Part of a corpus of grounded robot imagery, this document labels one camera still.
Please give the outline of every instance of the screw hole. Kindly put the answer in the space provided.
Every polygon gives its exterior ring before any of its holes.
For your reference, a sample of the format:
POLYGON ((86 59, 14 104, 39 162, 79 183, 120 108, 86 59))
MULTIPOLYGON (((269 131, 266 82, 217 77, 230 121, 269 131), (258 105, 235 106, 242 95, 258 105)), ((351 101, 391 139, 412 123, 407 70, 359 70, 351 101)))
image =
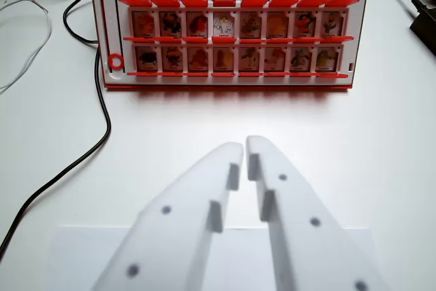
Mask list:
POLYGON ((128 277, 135 277, 138 273, 139 273, 139 266, 137 264, 132 264, 129 267, 127 267, 128 277))
POLYGON ((162 207, 162 213, 164 215, 169 214, 171 212, 171 207, 170 206, 163 206, 162 207))
POLYGON ((358 291, 367 291, 367 290, 368 290, 368 287, 367 287, 367 285, 365 284, 365 282, 363 282, 363 281, 357 281, 357 282, 356 282, 356 289, 357 289, 358 291))
POLYGON ((311 218, 311 224, 312 224, 313 226, 318 227, 318 226, 321 225, 321 221, 320 221, 317 217, 312 217, 312 218, 311 218))

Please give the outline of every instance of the white plastic frame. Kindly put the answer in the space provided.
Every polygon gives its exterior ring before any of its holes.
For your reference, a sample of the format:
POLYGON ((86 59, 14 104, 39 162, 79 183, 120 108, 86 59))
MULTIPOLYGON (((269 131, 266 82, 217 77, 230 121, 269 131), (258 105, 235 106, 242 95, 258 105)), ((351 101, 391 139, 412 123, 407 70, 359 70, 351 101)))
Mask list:
MULTIPOLYGON (((323 5, 320 7, 296 7, 293 5, 292 7, 267 7, 268 3, 263 8, 241 8, 240 0, 236 0, 235 7, 213 7, 213 1, 208 0, 208 8, 186 8, 182 3, 180 7, 157 7, 153 4, 152 7, 132 7, 130 8, 128 5, 121 3, 116 0, 104 0, 104 9, 105 14, 108 15, 108 7, 116 11, 116 15, 119 18, 119 32, 114 30, 112 27, 111 31, 105 30, 105 19, 103 17, 103 3, 102 0, 94 0, 95 6, 95 18, 97 22, 97 34, 99 38, 100 48, 102 51, 102 67, 104 71, 105 83, 110 85, 298 85, 298 86, 350 86, 354 77, 354 68, 358 50, 358 42, 360 39, 360 30, 362 26, 362 17, 364 12, 364 4, 366 0, 360 0, 358 3, 355 3, 347 8, 343 7, 324 7, 323 5), (179 11, 182 12, 181 20, 182 20, 182 37, 187 36, 186 34, 186 17, 185 12, 208 12, 206 16, 208 17, 208 44, 186 44, 182 41, 182 44, 132 44, 131 41, 124 40, 124 37, 131 37, 132 35, 132 26, 131 26, 131 11, 155 11, 156 19, 158 19, 158 15, 160 11, 179 11), (284 76, 284 77, 271 77, 271 76, 259 76, 255 78, 251 77, 240 77, 238 76, 238 48, 240 46, 250 46, 249 44, 239 44, 239 40, 236 41, 235 44, 213 44, 211 37, 213 33, 213 12, 236 12, 239 13, 241 11, 248 12, 263 12, 260 14, 262 17, 262 30, 261 36, 265 38, 266 35, 266 15, 267 12, 291 12, 290 17, 290 25, 288 29, 288 34, 292 34, 293 27, 293 13, 295 11, 318 11, 317 14, 317 22, 315 26, 315 37, 319 36, 321 29, 321 16, 323 11, 338 11, 338 12, 346 12, 343 22, 343 35, 350 35, 354 37, 354 40, 345 42, 344 44, 340 44, 341 47, 341 56, 338 59, 339 66, 337 72, 340 74, 347 74, 347 78, 321 78, 321 77, 294 77, 294 76, 284 76), (158 61, 158 73, 162 72, 162 64, 160 61, 161 56, 159 55, 161 46, 178 46, 181 47, 183 55, 183 73, 182 76, 132 76, 128 75, 128 73, 136 72, 136 58, 134 53, 134 46, 152 46, 157 47, 157 57, 158 61), (207 53, 209 54, 209 72, 208 76, 205 77, 197 77, 197 76, 187 76, 187 52, 185 50, 186 47, 194 46, 204 46, 208 47, 207 53), (213 48, 214 47, 234 47, 234 76, 233 77, 216 77, 212 76, 213 73, 213 48), (108 66, 108 56, 111 53, 121 51, 125 67, 123 70, 112 70, 108 66), (353 67, 352 71, 349 71, 350 64, 353 67)), ((239 36, 239 15, 235 17, 235 37, 239 36)), ((158 28, 155 29, 155 35, 159 36, 160 31, 158 28)), ((253 44, 254 47, 260 47, 260 58, 262 57, 262 50, 266 46, 272 46, 272 44, 253 44)), ((283 44, 275 44, 274 46, 283 46, 283 44)), ((293 44, 289 43, 285 46, 293 47, 293 46, 307 46, 305 44, 293 44)), ((329 44, 320 44, 319 42, 310 44, 309 46, 317 47, 329 47, 329 46, 338 46, 329 45, 329 44)), ((260 63, 259 72, 263 73, 263 63, 260 63)))

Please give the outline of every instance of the guess who game board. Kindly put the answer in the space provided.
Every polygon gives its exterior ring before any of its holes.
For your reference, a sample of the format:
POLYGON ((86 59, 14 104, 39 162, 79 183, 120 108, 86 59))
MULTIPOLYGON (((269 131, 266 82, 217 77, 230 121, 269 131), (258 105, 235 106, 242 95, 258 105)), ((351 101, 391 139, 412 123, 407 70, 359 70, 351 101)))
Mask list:
POLYGON ((352 87, 366 0, 93 0, 104 81, 352 87))

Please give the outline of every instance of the cartoon character picture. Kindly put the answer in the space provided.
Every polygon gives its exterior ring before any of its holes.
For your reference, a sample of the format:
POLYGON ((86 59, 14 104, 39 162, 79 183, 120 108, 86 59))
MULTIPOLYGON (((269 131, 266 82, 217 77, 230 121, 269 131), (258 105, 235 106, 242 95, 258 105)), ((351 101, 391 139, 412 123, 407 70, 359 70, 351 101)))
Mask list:
POLYGON ((291 71, 308 72, 312 53, 308 48, 293 48, 291 50, 291 71))
POLYGON ((151 47, 136 47, 136 66, 139 72, 156 72, 157 55, 151 47))
POLYGON ((316 57, 317 72, 334 72, 336 69, 337 52, 334 48, 318 49, 316 57))
POLYGON ((240 37, 260 37, 260 25, 262 19, 256 12, 242 12, 240 13, 240 37))
POLYGON ((181 37, 182 24, 176 12, 161 12, 161 35, 181 37))
POLYGON ((269 12, 266 37, 287 37, 289 18, 283 12, 269 12))
POLYGON ((216 13, 213 18, 213 35, 220 37, 233 37, 234 19, 229 12, 216 13))
POLYGON ((239 70, 253 72, 259 70, 259 53, 255 48, 239 48, 239 70))
POLYGON ((153 37, 155 19, 148 12, 132 12, 134 37, 153 37))
POLYGON ((297 12, 295 13, 294 25, 297 29, 294 29, 294 37, 312 37, 315 26, 315 17, 311 12, 297 12))
POLYGON ((339 12, 324 12, 322 14, 322 37, 341 35, 342 17, 339 12))
POLYGON ((165 57, 163 58, 163 69, 165 71, 182 70, 182 53, 176 47, 162 47, 165 57))
POLYGON ((201 12, 186 13, 188 37, 207 37, 207 17, 201 12))
POLYGON ((207 71, 208 54, 203 48, 188 48, 189 71, 207 71))
POLYGON ((233 72, 233 52, 229 48, 214 48, 215 72, 233 72))
POLYGON ((265 48, 265 72, 283 71, 286 53, 281 48, 265 48))

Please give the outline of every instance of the white table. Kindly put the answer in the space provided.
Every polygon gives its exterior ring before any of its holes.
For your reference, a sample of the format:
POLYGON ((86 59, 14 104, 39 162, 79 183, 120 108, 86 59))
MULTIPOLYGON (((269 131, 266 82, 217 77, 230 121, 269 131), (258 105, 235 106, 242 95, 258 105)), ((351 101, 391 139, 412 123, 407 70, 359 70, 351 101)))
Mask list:
MULTIPOLYGON (((37 1, 49 11, 52 37, 0 95, 0 238, 25 199, 106 128, 93 83, 95 51, 63 27, 72 0, 37 1)), ((89 1, 69 21, 92 38, 89 1)), ((401 1, 415 14, 409 0, 401 1)), ((393 290, 434 290, 436 57, 410 24, 397 0, 367 1, 348 92, 104 92, 109 141, 32 206, 0 266, 0 290, 44 290, 57 226, 130 226, 197 159, 250 134, 279 145, 342 226, 372 229, 393 290)), ((45 33, 45 18, 30 3, 1 13, 2 81, 45 33)), ((227 226, 263 226, 256 201, 243 172, 227 226)))

